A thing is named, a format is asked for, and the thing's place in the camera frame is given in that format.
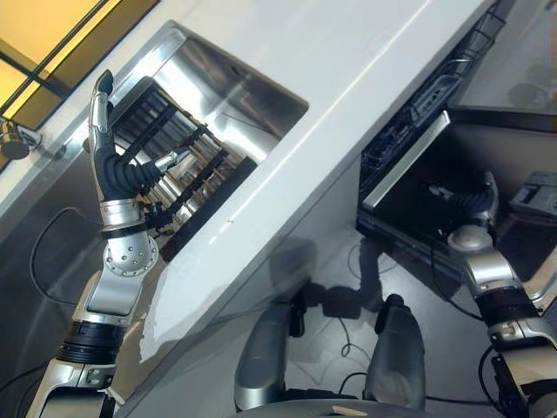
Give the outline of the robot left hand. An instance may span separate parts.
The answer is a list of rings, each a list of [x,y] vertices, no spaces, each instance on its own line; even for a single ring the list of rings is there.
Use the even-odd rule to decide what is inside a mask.
[[[91,169],[103,220],[103,233],[117,235],[149,228],[137,195],[156,184],[164,173],[181,162],[188,151],[184,147],[169,152],[162,158],[142,165],[132,165],[116,152],[113,134],[109,129],[109,96],[113,88],[111,71],[104,71],[91,93],[88,118],[88,144]]]

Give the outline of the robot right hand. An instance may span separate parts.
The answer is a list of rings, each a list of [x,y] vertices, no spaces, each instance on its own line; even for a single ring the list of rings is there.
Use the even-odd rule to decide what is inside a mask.
[[[466,215],[470,224],[493,230],[499,209],[499,190],[494,175],[485,171],[479,192],[452,192],[441,185],[431,184],[427,190]]]

